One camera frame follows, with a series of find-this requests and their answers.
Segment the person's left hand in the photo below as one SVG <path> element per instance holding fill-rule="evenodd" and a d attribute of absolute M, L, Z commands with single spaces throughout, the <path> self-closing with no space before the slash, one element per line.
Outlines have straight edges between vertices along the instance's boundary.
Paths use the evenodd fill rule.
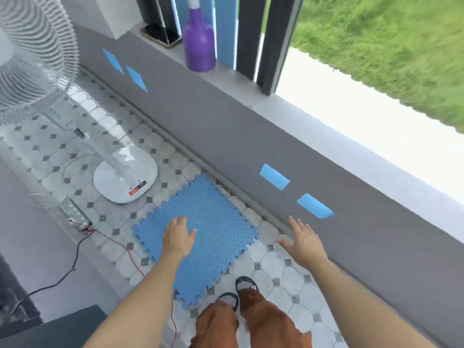
<path fill-rule="evenodd" d="M 187 225 L 188 217 L 174 217 L 167 225 L 162 236 L 162 258 L 183 260 L 190 254 L 194 244 L 188 242 L 190 231 Z"/>

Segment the person's left forearm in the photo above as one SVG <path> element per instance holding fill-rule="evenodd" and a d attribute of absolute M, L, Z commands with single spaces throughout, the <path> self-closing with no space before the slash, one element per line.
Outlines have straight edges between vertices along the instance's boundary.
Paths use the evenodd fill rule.
<path fill-rule="evenodd" d="M 83 348 L 158 348 L 185 252 L 169 250 L 97 328 Z"/>

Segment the blue foam puzzle mat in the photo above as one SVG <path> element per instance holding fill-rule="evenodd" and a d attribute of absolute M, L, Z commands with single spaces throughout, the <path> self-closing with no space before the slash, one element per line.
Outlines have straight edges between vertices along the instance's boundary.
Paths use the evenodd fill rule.
<path fill-rule="evenodd" d="M 153 261 L 159 259 L 162 235 L 176 216 L 187 216 L 188 230 L 197 230 L 191 252 L 180 263 L 174 281 L 176 299 L 187 308 L 198 305 L 206 289 L 254 242 L 257 230 L 208 176 L 201 174 L 133 226 L 143 251 Z"/>

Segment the blue tape piece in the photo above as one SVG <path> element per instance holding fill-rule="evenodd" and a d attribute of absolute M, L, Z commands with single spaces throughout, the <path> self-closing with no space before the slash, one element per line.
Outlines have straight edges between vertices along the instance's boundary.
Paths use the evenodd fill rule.
<path fill-rule="evenodd" d="M 102 50 L 103 50 L 107 60 L 109 61 L 109 63 L 112 65 L 112 67 L 115 70 L 117 70 L 119 73 L 124 75 L 124 70 L 123 70 L 122 66 L 119 64 L 119 61 L 118 61 L 117 57 L 113 53 L 111 53 L 110 51 L 108 51 L 107 49 L 105 49 L 103 47 L 102 47 Z"/>
<path fill-rule="evenodd" d="M 318 219 L 328 219 L 335 215 L 334 211 L 308 193 L 302 195 L 297 203 Z"/>
<path fill-rule="evenodd" d="M 280 191 L 284 190 L 290 183 L 290 180 L 287 179 L 287 177 L 282 175 L 268 164 L 263 165 L 259 174 Z"/>
<path fill-rule="evenodd" d="M 143 91 L 145 91 L 146 93 L 148 93 L 147 91 L 147 88 L 146 88 L 146 85 L 142 79 L 142 75 L 139 74 L 136 70 L 134 70 L 133 68 L 131 68 L 129 65 L 126 65 L 126 69 L 132 79 L 132 81 L 137 85 L 139 86 Z"/>

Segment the black sandal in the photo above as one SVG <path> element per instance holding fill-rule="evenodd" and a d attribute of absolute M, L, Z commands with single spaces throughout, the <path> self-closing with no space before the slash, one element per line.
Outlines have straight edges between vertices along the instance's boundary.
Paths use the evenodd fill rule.
<path fill-rule="evenodd" d="M 242 289 L 253 289 L 255 291 L 259 291 L 257 284 L 254 280 L 247 276 L 240 276 L 236 279 L 236 290 L 239 292 Z"/>
<path fill-rule="evenodd" d="M 217 301 L 222 301 L 225 304 L 231 306 L 233 308 L 233 311 L 236 312 L 238 306 L 239 306 L 239 296 L 236 293 L 233 292 L 225 292 L 219 295 L 217 298 Z"/>

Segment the orange trousers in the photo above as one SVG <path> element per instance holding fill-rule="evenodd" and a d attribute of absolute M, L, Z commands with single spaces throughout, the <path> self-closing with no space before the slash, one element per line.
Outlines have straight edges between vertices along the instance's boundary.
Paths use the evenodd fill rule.
<path fill-rule="evenodd" d="M 313 348 L 311 332 L 300 332 L 286 313 L 256 289 L 244 288 L 238 295 L 227 292 L 224 296 L 240 305 L 251 348 Z M 196 334 L 189 348 L 239 348 L 238 327 L 234 306 L 219 297 L 197 317 Z"/>

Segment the white standing fan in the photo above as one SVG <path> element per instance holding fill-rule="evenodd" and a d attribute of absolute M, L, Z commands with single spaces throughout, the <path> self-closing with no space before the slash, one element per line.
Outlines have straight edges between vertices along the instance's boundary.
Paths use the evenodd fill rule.
<path fill-rule="evenodd" d="M 158 166 L 136 146 L 108 152 L 55 110 L 78 69 L 76 35 L 60 0 L 0 0 L 0 124 L 43 114 L 102 158 L 93 176 L 98 192 L 130 203 L 154 184 Z"/>

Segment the white power strip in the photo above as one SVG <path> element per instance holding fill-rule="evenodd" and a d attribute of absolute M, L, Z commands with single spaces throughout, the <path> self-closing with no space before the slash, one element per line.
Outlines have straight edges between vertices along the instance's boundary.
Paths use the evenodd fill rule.
<path fill-rule="evenodd" d="M 65 198 L 58 204 L 60 210 L 67 217 L 67 222 L 75 226 L 81 232 L 91 232 L 93 223 L 84 211 L 70 198 Z"/>

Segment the black cabinet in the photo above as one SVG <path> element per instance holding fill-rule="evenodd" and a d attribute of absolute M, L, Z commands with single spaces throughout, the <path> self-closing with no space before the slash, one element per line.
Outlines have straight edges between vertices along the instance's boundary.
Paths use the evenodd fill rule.
<path fill-rule="evenodd" d="M 0 348 L 83 348 L 106 318 L 93 305 L 0 339 Z"/>

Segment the purple spray bottle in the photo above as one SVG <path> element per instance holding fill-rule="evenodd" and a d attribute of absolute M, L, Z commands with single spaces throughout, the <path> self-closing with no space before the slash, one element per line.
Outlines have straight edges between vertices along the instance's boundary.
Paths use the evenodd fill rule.
<path fill-rule="evenodd" d="M 200 0 L 188 0 L 188 11 L 182 29 L 187 67 L 197 73 L 210 71 L 216 65 L 212 25 L 202 15 Z"/>

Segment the black smartphone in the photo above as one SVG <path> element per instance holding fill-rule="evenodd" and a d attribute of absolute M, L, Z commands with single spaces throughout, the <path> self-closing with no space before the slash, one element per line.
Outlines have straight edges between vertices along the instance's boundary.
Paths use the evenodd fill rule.
<path fill-rule="evenodd" d="M 158 43 L 167 49 L 177 46 L 182 41 L 182 37 L 176 31 L 167 29 L 156 23 L 145 25 L 140 29 L 140 33 L 148 40 Z"/>

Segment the blue railing panel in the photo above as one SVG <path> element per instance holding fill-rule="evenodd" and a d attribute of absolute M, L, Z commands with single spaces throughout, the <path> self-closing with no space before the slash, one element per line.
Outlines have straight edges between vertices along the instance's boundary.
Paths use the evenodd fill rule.
<path fill-rule="evenodd" d="M 239 0 L 214 0 L 217 59 L 235 69 Z"/>

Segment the green lawn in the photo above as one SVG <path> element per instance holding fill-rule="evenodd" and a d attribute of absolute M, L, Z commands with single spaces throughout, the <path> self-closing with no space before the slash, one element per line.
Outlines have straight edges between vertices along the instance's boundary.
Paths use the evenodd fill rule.
<path fill-rule="evenodd" d="M 464 134 L 464 0 L 303 0 L 290 45 Z"/>

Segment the white concrete pillar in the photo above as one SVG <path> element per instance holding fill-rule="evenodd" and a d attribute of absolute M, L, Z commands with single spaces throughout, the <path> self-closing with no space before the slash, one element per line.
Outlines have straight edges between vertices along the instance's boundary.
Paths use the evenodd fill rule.
<path fill-rule="evenodd" d="M 70 20 L 112 39 L 142 23 L 137 0 L 60 0 Z"/>

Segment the dark grey railing post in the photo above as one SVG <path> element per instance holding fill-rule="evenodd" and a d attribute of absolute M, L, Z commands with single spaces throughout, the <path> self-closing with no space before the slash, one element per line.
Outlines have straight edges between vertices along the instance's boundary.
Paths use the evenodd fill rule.
<path fill-rule="evenodd" d="M 265 95 L 276 91 L 304 0 L 270 0 L 257 84 Z"/>
<path fill-rule="evenodd" d="M 239 0 L 236 70 L 254 80 L 266 0 Z"/>

